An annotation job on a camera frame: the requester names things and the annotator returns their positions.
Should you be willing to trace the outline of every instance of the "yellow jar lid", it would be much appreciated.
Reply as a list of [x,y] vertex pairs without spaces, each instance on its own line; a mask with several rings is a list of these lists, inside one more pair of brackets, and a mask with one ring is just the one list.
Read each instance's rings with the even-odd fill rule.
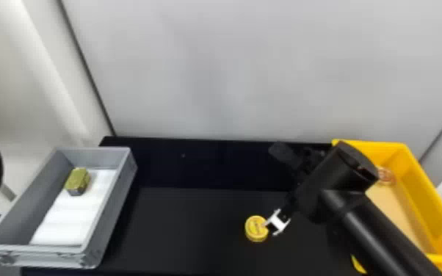
[[252,242],[266,240],[269,230],[264,226],[266,219],[261,216],[251,216],[245,222],[245,235]]

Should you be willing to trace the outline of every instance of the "yellow plastic tray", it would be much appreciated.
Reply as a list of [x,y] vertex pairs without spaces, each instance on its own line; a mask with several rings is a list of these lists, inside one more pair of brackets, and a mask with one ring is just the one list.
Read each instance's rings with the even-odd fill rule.
[[[335,145],[341,139],[334,139]],[[342,140],[376,166],[394,172],[392,186],[373,185],[370,199],[442,271],[442,199],[407,145],[397,142]],[[352,257],[355,268],[365,269]]]

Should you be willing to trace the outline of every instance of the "black tabletop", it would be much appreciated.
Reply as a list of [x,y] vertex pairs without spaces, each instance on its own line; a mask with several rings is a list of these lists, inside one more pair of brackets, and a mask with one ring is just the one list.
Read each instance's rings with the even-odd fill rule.
[[298,215],[279,237],[246,239],[246,218],[268,216],[293,187],[270,145],[105,137],[101,146],[130,147],[138,170],[101,265],[23,275],[358,275],[340,241]]

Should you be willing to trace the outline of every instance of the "gray tray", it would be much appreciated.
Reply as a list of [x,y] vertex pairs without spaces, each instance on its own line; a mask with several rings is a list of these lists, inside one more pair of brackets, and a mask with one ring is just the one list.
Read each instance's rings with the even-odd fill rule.
[[[74,167],[117,170],[92,230],[80,246],[29,244]],[[129,148],[57,148],[26,191],[0,217],[0,263],[92,269],[100,264],[137,165]]]

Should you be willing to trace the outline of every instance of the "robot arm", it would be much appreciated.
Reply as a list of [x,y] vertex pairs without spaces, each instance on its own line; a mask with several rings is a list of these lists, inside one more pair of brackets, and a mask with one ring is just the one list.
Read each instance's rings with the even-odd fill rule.
[[340,142],[289,193],[284,206],[266,225],[273,235],[281,234],[298,211],[310,221],[326,224],[334,233],[343,235],[350,252],[373,275],[442,275],[365,195],[377,179],[372,162],[359,150]]

